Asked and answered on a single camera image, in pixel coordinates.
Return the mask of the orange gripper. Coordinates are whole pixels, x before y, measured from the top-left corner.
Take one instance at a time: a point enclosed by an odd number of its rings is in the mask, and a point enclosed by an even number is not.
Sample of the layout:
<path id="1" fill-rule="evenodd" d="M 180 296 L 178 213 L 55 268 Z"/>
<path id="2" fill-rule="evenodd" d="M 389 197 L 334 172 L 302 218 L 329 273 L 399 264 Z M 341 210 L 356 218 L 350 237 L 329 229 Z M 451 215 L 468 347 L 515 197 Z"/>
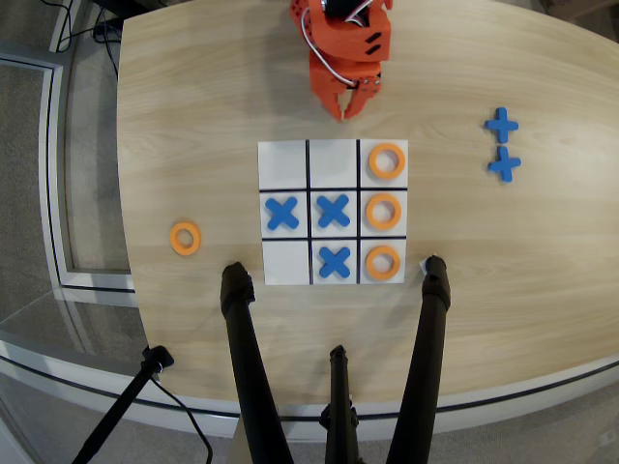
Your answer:
<path id="1" fill-rule="evenodd" d="M 312 89 L 318 93 L 326 110 L 337 121 L 359 115 L 368 101 L 382 89 L 379 62 L 359 62 L 330 55 L 309 54 L 309 76 Z M 352 91 L 348 106 L 342 112 L 339 96 Z"/>

